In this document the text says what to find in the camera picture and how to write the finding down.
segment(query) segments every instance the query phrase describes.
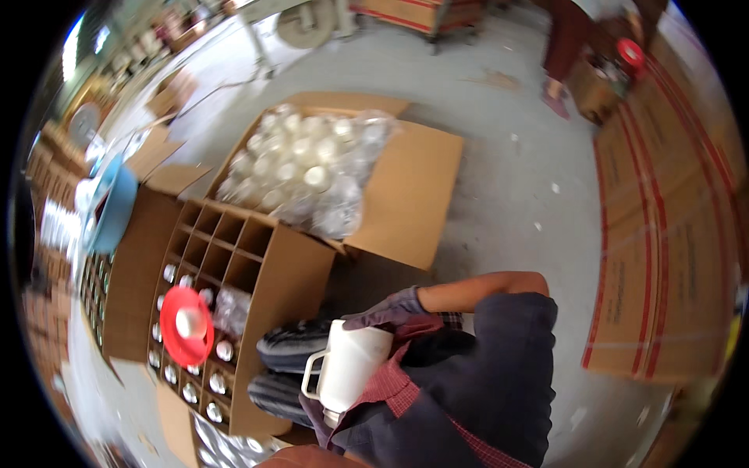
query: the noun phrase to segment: gray floor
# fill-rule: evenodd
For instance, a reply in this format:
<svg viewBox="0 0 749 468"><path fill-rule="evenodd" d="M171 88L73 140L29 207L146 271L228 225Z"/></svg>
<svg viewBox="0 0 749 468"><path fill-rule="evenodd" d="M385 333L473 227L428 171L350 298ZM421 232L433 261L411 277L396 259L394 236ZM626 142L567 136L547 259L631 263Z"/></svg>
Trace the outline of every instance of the gray floor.
<svg viewBox="0 0 749 468"><path fill-rule="evenodd" d="M670 389L590 374L580 367L601 242L594 128L578 115L562 120L539 99L545 15L528 7L489 18L475 46L454 37L437 57L428 54L421 37L376 22L368 22L353 40L334 40L312 52L283 46L270 35L272 26L265 22L260 29L279 64L276 78L217 91L179 117L170 126L172 138L187 143L172 159L220 165L263 108L298 91L365 91L411 100L405 120L466 139L434 268L426 275L365 255L353 270L334 272L331 283L351 285L336 289L337 302L358 312L414 282L443 282L495 270L538 270L560 308L554 348L557 398L545 464L625 466L647 428L658 420ZM189 108L219 85L251 79L254 60L242 25L235 19L224 22L158 72L131 106L113 115L105 137L111 141L152 119L143 103L177 63L184 63L199 82ZM472 81L484 79L487 71L514 76L520 89ZM571 102L568 106L574 111ZM198 182L187 195L202 196L210 179ZM148 425L150 410L144 412L140 405L150 398L144 389L152 383L143 372L124 374L125 388L140 390L126 392L124 401L116 404L141 415L132 424ZM638 424L643 409L648 416ZM168 451L158 434L150 439L159 453ZM144 462L153 460L144 444L133 445L133 450L145 451ZM161 459L166 466L178 466L174 463L173 458Z"/></svg>

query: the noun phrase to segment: white mug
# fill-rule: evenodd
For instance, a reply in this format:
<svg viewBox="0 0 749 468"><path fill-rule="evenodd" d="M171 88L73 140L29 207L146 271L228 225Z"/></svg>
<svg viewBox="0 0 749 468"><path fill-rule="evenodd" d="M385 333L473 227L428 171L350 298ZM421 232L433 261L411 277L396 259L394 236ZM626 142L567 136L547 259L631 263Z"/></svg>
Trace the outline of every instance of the white mug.
<svg viewBox="0 0 749 468"><path fill-rule="evenodd" d="M312 354L307 359L302 379L302 393L312 400L319 400L326 408L325 423L335 427L338 413L351 405L364 392L367 380L376 372L390 354L392 333L368 326L356 330L344 330L344 320L330 324L326 349ZM318 388L315 393L307 390L312 365L323 359Z"/></svg>

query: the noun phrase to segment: jug handle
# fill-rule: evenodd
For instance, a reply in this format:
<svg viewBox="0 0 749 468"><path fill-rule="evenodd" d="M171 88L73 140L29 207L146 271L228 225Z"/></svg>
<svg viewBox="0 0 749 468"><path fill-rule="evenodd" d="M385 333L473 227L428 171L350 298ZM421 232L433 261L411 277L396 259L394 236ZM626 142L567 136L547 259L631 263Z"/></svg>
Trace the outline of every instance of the jug handle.
<svg viewBox="0 0 749 468"><path fill-rule="evenodd" d="M317 353L313 353L307 359L307 366L305 366L304 368L304 377L302 378L302 393L310 400L320 399L320 395L318 395L317 393L311 393L307 390L307 386L309 385L309 376L312 374L312 365L315 364L315 361L317 361L321 357L324 357L329 352L330 350L318 351Z"/></svg>

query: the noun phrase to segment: red plastic lid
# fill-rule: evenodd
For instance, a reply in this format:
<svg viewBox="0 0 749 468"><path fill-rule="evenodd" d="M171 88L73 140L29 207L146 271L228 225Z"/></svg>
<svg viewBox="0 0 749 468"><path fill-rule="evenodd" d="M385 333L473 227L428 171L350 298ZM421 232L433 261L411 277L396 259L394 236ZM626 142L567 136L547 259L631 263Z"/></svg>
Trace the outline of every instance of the red plastic lid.
<svg viewBox="0 0 749 468"><path fill-rule="evenodd" d="M197 308L205 316L208 323L205 337L182 338L177 333L175 318L177 311L183 307ZM210 320L210 310L194 289L175 286L167 291L159 321L166 351L177 364L182 367L200 365L208 359L213 348L213 322Z"/></svg>
<svg viewBox="0 0 749 468"><path fill-rule="evenodd" d="M643 50L632 39L626 37L619 39L616 43L616 51L635 70L639 70L645 63Z"/></svg>

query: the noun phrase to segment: person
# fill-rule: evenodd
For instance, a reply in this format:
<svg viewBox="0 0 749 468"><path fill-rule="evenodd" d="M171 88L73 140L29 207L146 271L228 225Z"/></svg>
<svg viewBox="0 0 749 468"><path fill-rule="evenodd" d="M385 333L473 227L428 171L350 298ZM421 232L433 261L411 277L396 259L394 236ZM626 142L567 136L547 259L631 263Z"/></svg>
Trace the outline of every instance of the person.
<svg viewBox="0 0 749 468"><path fill-rule="evenodd" d="M632 32L643 43L643 28L632 0L550 0L551 32L546 45L544 70L548 76L541 99L560 117L569 120L562 100L564 81L588 41L593 22L625 10Z"/></svg>
<svg viewBox="0 0 749 468"><path fill-rule="evenodd" d="M474 313L475 335L445 326L437 316L444 312ZM308 328L304 322L263 337L261 359L282 373L270 371L253 380L250 398L276 416L284 416L282 406L298 398L296 414L293 408L286 414L299 422L303 412L308 423L300 424L313 427L327 451L285 449L261 466L541 466L555 396L552 329L557 319L557 305L541 274L496 272L412 287L342 318L344 329L394 330L392 357L369 379L358 402L341 414L337 427L329 428L320 402L300 395L299 380L292 378L294 366L303 371L303 355L320 350L323 327ZM311 338L300 342L305 332ZM294 383L284 386L282 380Z"/></svg>

